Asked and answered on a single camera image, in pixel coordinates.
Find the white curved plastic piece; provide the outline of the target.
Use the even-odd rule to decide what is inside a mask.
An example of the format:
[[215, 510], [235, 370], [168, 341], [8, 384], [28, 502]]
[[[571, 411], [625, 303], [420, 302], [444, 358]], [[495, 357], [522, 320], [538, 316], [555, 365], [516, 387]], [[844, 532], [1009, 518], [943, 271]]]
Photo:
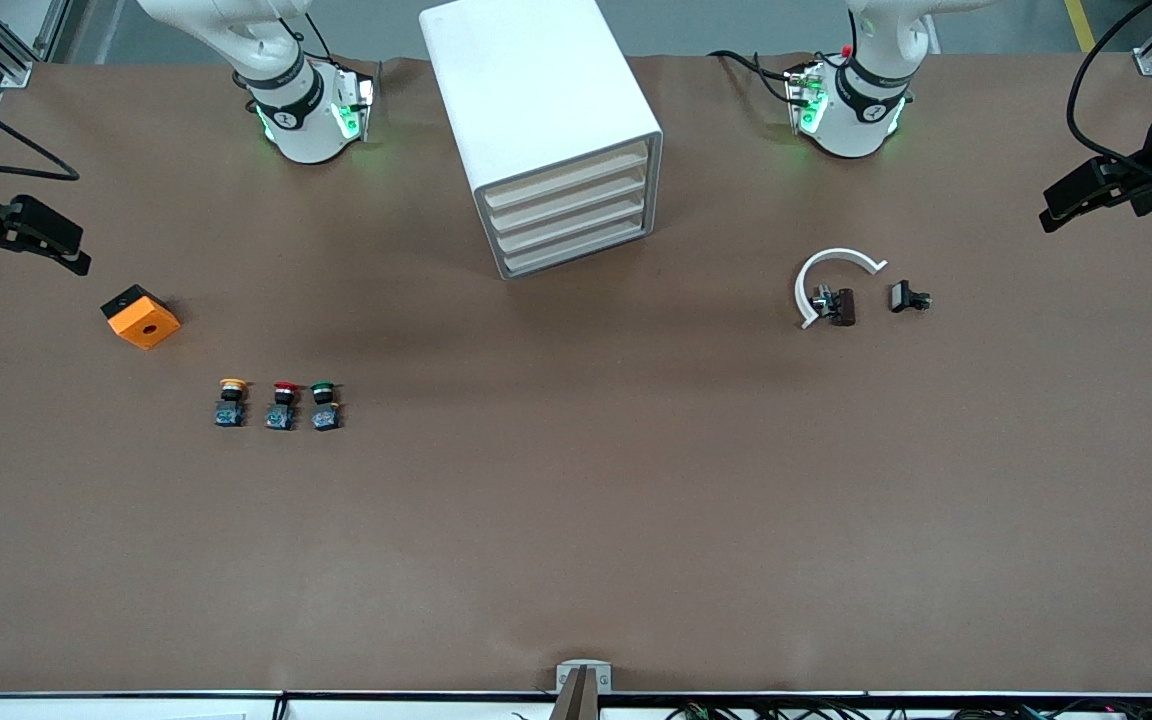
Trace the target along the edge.
[[874, 258], [870, 258], [867, 253], [855, 249], [846, 249], [846, 247], [838, 247], [838, 249], [824, 249], [814, 252], [812, 256], [809, 256], [809, 258], [799, 265], [794, 283], [791, 283], [791, 300], [794, 300], [797, 311], [799, 311], [801, 329], [812, 327], [818, 319], [823, 318], [823, 314], [819, 313], [812, 300], [809, 300], [806, 293], [806, 278], [810, 270], [813, 270], [817, 264], [833, 260], [851, 263], [852, 265], [861, 266], [861, 270], [865, 270], [865, 272], [870, 275], [881, 272], [881, 270], [886, 268], [888, 265], [886, 260], [876, 260]]

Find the yellow push button switch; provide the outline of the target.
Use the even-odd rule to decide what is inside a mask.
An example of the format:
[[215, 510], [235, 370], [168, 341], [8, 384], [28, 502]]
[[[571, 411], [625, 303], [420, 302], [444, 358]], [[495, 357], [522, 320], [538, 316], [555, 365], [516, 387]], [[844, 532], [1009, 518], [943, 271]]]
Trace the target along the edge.
[[247, 382], [238, 378], [221, 379], [212, 420], [221, 429], [242, 427], [244, 414], [247, 414]]

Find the beige cabinet drawer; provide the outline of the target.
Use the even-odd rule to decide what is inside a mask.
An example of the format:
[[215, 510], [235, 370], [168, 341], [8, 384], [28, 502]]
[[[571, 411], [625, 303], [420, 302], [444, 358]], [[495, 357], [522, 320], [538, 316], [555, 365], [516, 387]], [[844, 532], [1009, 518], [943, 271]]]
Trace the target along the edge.
[[521, 202], [511, 209], [490, 211], [488, 225], [500, 234], [526, 232], [577, 211], [594, 209], [600, 202], [621, 200], [623, 197], [635, 199], [644, 194], [645, 185], [646, 172], [643, 168], [621, 170], [608, 176], [591, 179], [590, 182], [573, 187], [570, 190]]
[[539, 263], [550, 256], [596, 247], [641, 232], [645, 215], [644, 190], [576, 199], [558, 209], [520, 209], [492, 218], [500, 251], [513, 264]]
[[641, 167], [649, 158], [649, 150], [647, 143], [641, 141], [596, 152], [588, 158], [575, 159], [525, 177], [511, 179], [503, 184], [483, 188], [482, 200], [485, 202], [486, 209], [505, 211], [516, 209], [525, 202], [550, 199], [556, 197], [559, 192], [573, 190], [596, 179]]
[[647, 232], [641, 211], [585, 211], [526, 232], [502, 234], [495, 243], [497, 265], [502, 276], [516, 278], [641, 238]]

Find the orange box with black base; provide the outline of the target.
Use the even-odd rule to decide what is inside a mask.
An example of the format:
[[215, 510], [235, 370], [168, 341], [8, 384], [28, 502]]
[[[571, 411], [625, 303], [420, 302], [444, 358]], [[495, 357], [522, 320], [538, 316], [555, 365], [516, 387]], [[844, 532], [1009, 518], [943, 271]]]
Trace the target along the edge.
[[128, 343], [151, 350], [182, 327], [179, 316], [141, 285], [132, 285], [100, 306], [111, 331]]

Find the white drawer cabinet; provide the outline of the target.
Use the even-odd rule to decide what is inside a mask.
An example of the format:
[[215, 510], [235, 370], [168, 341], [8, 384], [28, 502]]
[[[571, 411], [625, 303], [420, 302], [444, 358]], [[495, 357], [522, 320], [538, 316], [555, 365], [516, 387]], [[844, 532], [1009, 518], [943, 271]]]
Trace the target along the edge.
[[664, 131], [596, 0], [450, 0], [419, 23], [497, 270], [483, 188], [641, 141], [653, 232]]

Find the red push button switch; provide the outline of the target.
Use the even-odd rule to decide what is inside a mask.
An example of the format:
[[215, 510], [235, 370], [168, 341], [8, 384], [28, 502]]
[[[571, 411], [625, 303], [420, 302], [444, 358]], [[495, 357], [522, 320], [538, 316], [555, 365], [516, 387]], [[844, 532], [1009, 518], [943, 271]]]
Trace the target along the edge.
[[279, 381], [271, 392], [264, 427], [270, 430], [293, 430], [297, 420], [300, 386], [296, 382]]

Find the brown table cover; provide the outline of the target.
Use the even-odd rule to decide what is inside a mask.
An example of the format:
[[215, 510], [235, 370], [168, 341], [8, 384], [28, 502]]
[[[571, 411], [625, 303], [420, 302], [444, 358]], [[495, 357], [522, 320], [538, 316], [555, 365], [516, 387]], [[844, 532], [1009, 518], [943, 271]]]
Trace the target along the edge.
[[[0, 691], [1152, 692], [1152, 215], [1039, 227], [1074, 65], [933, 58], [847, 162], [636, 59], [655, 232], [513, 282], [424, 61], [324, 167], [219, 67], [36, 70], [0, 113], [82, 177], [0, 199], [93, 262], [0, 260]], [[814, 265], [856, 324], [801, 329], [838, 247], [888, 265]], [[132, 285], [151, 350], [101, 314]]]

